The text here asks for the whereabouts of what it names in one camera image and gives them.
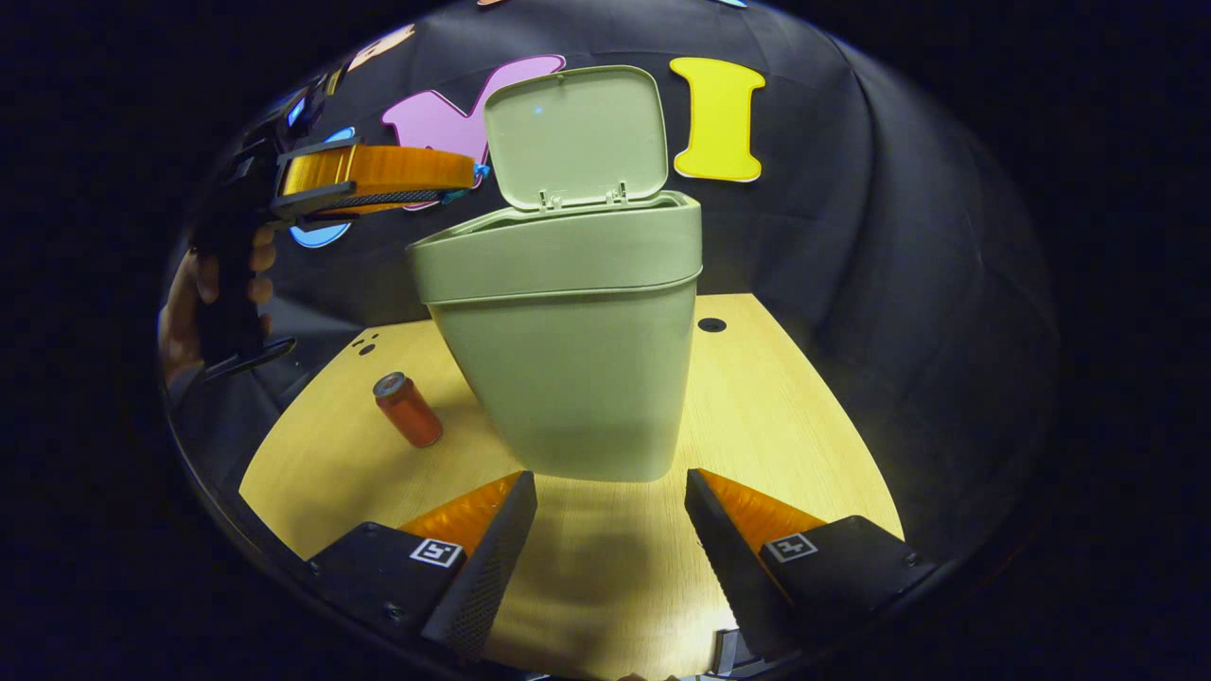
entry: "can top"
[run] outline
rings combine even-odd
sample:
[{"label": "can top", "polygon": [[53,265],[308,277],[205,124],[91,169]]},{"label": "can top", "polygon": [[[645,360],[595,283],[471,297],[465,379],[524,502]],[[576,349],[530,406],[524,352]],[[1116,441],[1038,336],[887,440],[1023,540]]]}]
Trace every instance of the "can top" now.
[{"label": "can top", "polygon": [[402,371],[392,371],[391,373],[379,378],[378,383],[374,384],[374,396],[375,397],[390,397],[403,388],[404,382],[408,377],[403,374]]}]

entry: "trash can lid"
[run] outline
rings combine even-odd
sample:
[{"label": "trash can lid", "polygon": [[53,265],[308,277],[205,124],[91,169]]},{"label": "trash can lid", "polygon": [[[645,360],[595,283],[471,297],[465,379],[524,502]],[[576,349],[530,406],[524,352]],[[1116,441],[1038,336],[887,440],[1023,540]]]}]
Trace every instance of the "trash can lid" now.
[{"label": "trash can lid", "polygon": [[523,80],[488,97],[483,119],[500,193],[522,211],[643,199],[668,179],[660,91],[643,69]]}]

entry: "pink letter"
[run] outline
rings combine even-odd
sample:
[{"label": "pink letter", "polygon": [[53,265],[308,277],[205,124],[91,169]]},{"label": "pink letter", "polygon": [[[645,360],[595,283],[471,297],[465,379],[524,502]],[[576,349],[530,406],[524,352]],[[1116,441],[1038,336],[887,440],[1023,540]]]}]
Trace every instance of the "pink letter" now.
[{"label": "pink letter", "polygon": [[[395,127],[400,147],[431,148],[471,156],[477,162],[488,159],[488,132],[483,127],[483,104],[493,92],[522,80],[552,74],[567,61],[558,55],[540,55],[509,62],[497,68],[483,84],[480,97],[470,114],[442,97],[437,91],[425,90],[391,107],[383,114],[383,122]],[[419,211],[435,205],[418,204],[406,210]]]}]

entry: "human hand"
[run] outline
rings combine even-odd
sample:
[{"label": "human hand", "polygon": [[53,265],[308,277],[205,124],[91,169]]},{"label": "human hand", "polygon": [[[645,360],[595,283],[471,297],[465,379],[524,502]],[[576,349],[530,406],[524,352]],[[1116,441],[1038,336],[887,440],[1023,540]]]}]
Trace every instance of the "human hand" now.
[{"label": "human hand", "polygon": [[[259,274],[269,269],[276,258],[274,230],[262,227],[252,238],[248,268]],[[197,302],[208,305],[219,297],[218,277],[219,263],[213,256],[199,257],[190,248],[180,259],[168,291],[168,302],[160,310],[160,362],[165,382],[170,385],[182,372],[202,362],[201,339],[197,336]],[[248,299],[253,303],[263,305],[272,294],[274,282],[269,279],[248,280]],[[272,330],[269,314],[260,315],[260,327],[266,336]]]}]

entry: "black fabric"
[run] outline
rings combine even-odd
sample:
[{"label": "black fabric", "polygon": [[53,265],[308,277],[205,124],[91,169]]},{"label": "black fabric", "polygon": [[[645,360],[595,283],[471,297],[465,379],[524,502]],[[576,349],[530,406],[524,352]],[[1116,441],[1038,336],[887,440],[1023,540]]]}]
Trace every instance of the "black fabric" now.
[{"label": "black fabric", "polygon": [[[675,0],[450,5],[348,74],[303,143],[352,125],[392,144],[381,115],[398,101],[432,88],[469,111],[497,67],[544,53],[567,69],[649,71],[670,162],[689,136],[689,87],[671,59],[765,78],[752,97],[758,181],[670,168],[665,188],[702,204],[699,292],[756,293],[799,343],[883,471],[908,542],[936,560],[975,548],[1038,451],[1060,344],[1029,217],[987,151],[902,78],[797,18]],[[407,244],[506,205],[493,173],[448,206],[366,216],[322,248],[280,238],[275,326],[299,349],[190,391],[178,412],[190,456],[229,462],[214,470],[229,477],[358,330],[427,317]]]}]

